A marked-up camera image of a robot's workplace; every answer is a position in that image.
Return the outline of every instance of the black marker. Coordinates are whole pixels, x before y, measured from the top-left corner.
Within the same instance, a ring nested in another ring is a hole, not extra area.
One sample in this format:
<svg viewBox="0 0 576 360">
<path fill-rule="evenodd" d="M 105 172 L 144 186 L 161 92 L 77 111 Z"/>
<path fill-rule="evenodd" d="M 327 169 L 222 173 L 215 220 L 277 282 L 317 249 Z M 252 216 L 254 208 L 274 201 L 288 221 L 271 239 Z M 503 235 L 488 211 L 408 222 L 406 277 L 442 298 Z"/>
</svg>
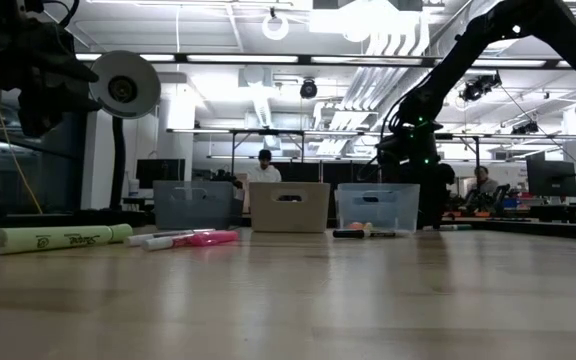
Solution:
<svg viewBox="0 0 576 360">
<path fill-rule="evenodd" d="M 393 231 L 370 231 L 370 230 L 335 230 L 332 236 L 342 239 L 365 239 L 378 237 L 395 237 Z"/>
</svg>

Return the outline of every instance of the pink highlighter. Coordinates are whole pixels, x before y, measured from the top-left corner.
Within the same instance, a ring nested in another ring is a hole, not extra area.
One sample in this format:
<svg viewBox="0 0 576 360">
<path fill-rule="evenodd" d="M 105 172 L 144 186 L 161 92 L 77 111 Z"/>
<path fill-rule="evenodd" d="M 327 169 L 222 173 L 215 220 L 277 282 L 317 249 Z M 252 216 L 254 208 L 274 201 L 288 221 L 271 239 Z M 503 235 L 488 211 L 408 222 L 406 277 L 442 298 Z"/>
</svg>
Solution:
<svg viewBox="0 0 576 360">
<path fill-rule="evenodd" d="M 168 236 L 144 240 L 141 248 L 146 251 L 172 249 L 182 246 L 213 246 L 239 240 L 236 231 L 205 231 L 192 235 Z"/>
</svg>

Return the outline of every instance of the clear plastic bin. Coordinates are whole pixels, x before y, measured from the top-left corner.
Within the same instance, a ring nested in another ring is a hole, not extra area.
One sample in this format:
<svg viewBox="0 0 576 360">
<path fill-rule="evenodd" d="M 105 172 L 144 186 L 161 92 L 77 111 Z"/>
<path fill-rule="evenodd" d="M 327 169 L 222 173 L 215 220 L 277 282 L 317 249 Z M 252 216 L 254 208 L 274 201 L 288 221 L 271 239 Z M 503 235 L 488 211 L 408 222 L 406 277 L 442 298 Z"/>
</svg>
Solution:
<svg viewBox="0 0 576 360">
<path fill-rule="evenodd" d="M 375 230 L 417 230 L 417 184 L 340 184 L 336 196 L 340 228 L 359 222 Z"/>
<path fill-rule="evenodd" d="M 217 229 L 241 219 L 242 202 L 232 183 L 155 181 L 155 224 L 158 229 Z"/>
</svg>

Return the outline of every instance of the table surface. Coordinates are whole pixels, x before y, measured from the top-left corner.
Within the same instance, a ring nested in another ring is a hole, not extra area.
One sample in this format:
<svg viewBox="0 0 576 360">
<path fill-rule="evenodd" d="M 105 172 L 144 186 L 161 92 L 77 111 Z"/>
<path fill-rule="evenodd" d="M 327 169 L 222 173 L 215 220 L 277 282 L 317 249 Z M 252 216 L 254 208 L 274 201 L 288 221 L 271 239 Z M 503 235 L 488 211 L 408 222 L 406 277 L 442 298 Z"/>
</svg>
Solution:
<svg viewBox="0 0 576 360">
<path fill-rule="evenodd" d="M 242 237 L 0 256 L 0 359 L 576 358 L 576 240 Z"/>
</svg>

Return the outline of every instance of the man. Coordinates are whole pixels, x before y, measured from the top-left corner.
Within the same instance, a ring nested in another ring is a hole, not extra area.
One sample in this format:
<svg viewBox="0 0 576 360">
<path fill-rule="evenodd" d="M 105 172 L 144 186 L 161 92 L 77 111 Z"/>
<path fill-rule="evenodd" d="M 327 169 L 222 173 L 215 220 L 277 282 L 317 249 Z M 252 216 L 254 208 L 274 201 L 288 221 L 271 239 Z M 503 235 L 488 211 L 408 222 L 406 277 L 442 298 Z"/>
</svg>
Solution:
<svg viewBox="0 0 576 360">
<path fill-rule="evenodd" d="M 270 165 L 272 153 L 270 150 L 259 151 L 259 166 L 255 166 L 248 172 L 248 182 L 281 182 L 281 174 L 274 166 Z"/>
<path fill-rule="evenodd" d="M 475 168 L 475 176 L 477 177 L 477 183 L 473 184 L 470 189 L 477 189 L 477 185 L 479 185 L 479 192 L 481 193 L 494 193 L 497 190 L 499 183 L 488 177 L 487 167 L 479 166 Z"/>
</svg>

